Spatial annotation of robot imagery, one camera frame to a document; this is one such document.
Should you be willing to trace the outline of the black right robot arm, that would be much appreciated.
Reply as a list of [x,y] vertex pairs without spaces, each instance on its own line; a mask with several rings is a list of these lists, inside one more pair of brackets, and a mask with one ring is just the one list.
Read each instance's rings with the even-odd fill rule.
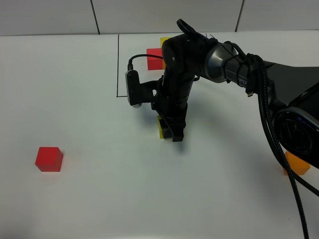
[[314,167],[319,165],[319,69],[292,67],[244,53],[230,41],[199,33],[182,34],[163,43],[166,67],[159,80],[140,83],[128,64],[127,92],[132,106],[150,103],[174,141],[183,140],[187,100],[194,81],[235,83],[258,96],[262,126],[275,156],[284,150]]

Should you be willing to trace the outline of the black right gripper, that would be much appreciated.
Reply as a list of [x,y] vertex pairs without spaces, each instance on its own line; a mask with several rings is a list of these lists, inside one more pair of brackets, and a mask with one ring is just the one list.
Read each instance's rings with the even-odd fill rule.
[[164,74],[157,81],[140,84],[141,102],[151,103],[152,109],[163,119],[164,137],[172,137],[173,142],[181,142],[184,138],[187,100],[192,83],[192,74]]

